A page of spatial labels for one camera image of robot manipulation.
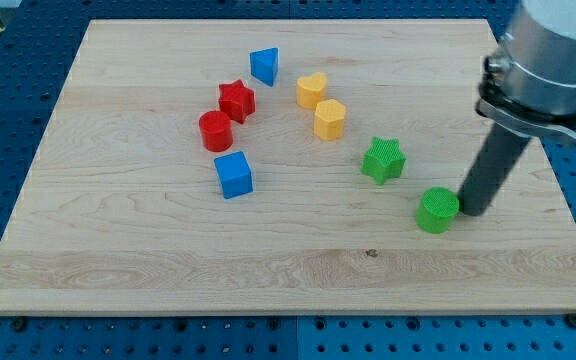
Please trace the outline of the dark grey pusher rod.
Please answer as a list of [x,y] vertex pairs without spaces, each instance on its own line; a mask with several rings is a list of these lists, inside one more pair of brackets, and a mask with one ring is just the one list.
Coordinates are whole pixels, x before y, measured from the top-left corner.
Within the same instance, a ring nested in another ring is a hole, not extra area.
[[485,213],[530,141],[497,123],[491,127],[459,189],[462,213]]

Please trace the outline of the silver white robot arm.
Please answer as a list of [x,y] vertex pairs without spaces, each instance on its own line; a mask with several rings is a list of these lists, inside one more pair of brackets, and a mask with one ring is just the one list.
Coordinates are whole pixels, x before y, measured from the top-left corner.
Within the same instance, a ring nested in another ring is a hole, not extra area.
[[533,138],[576,144],[576,1],[519,1],[478,92],[475,111],[493,125],[458,192],[469,216],[487,210]]

